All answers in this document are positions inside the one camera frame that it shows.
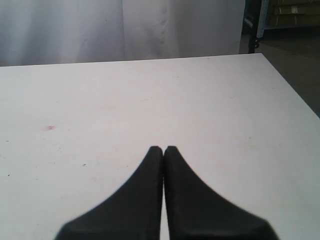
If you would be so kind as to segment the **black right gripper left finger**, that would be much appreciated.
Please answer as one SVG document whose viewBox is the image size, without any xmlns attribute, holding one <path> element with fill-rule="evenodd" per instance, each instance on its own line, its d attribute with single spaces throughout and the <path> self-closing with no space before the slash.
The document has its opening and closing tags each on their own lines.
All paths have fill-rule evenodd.
<svg viewBox="0 0 320 240">
<path fill-rule="evenodd" d="M 57 240 L 158 240 L 163 151 L 152 146 L 132 176 L 108 199 L 62 226 Z"/>
</svg>

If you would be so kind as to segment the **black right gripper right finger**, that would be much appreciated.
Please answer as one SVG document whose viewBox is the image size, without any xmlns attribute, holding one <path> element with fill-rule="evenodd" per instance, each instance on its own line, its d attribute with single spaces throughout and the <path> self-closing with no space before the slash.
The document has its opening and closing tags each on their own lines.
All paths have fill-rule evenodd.
<svg viewBox="0 0 320 240">
<path fill-rule="evenodd" d="M 178 148 L 164 152 L 164 191 L 171 240 L 277 240 L 271 225 L 212 190 Z"/>
</svg>

